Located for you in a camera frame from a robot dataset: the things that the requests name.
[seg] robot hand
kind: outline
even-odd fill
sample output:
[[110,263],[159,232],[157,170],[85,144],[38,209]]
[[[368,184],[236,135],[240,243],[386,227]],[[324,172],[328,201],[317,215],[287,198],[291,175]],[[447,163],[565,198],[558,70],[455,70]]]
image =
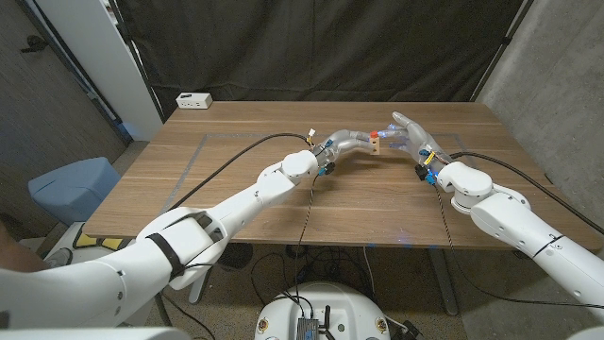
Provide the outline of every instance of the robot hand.
[[390,143],[390,147],[408,152],[420,164],[426,161],[432,151],[437,156],[446,156],[446,161],[450,162],[443,149],[419,124],[396,111],[393,112],[393,118],[401,126],[390,124],[387,130],[377,133],[380,138],[395,137],[400,140],[399,143]]
[[357,147],[369,151],[374,149],[373,145],[369,143],[369,133],[342,129],[317,144],[312,153],[317,158],[319,167],[326,168],[328,174],[333,169],[332,166],[328,166],[329,164],[335,162],[341,154]]

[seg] gray wall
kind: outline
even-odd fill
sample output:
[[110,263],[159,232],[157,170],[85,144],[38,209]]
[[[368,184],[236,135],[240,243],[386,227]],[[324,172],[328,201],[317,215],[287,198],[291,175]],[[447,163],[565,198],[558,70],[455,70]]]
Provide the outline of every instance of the gray wall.
[[535,1],[477,101],[604,226],[604,2]]

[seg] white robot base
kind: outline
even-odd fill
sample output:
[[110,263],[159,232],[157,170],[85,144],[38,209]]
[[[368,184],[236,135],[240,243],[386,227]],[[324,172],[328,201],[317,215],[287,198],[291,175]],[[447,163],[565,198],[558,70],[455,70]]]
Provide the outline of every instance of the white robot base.
[[[340,283],[315,281],[298,285],[298,292],[305,318],[297,304],[278,295],[260,312],[254,339],[390,339],[384,313],[356,290]],[[295,298],[295,287],[288,293]]]

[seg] blue connector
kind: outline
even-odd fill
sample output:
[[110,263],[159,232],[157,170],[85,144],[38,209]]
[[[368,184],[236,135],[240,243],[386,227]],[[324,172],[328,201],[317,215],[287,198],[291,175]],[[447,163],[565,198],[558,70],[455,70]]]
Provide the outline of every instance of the blue connector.
[[436,177],[438,176],[438,174],[433,173],[432,170],[428,169],[428,175],[426,176],[426,182],[429,185],[434,185],[436,184]]

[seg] wooden table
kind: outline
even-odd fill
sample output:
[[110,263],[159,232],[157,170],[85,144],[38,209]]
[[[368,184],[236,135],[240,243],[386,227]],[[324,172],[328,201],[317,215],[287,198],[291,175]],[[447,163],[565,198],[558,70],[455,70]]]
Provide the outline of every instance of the wooden table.
[[[422,125],[448,153],[469,150],[516,166],[554,193],[530,156],[484,105],[477,103],[214,102],[208,110],[176,110],[86,223],[97,237],[136,237],[160,213],[246,146],[271,133],[306,135],[317,142],[342,129],[371,131],[400,111]],[[266,166],[306,148],[295,138],[276,138],[241,156],[185,206],[207,208],[256,181]],[[411,157],[388,148],[341,156],[335,171],[315,184],[303,243],[377,247],[448,247],[434,188],[418,180]],[[524,194],[547,223],[582,246],[601,247],[595,232],[511,171],[480,159],[463,162]],[[304,224],[311,180],[282,205],[262,212],[236,242],[295,244]],[[508,248],[453,210],[444,195],[453,244],[459,248]]]

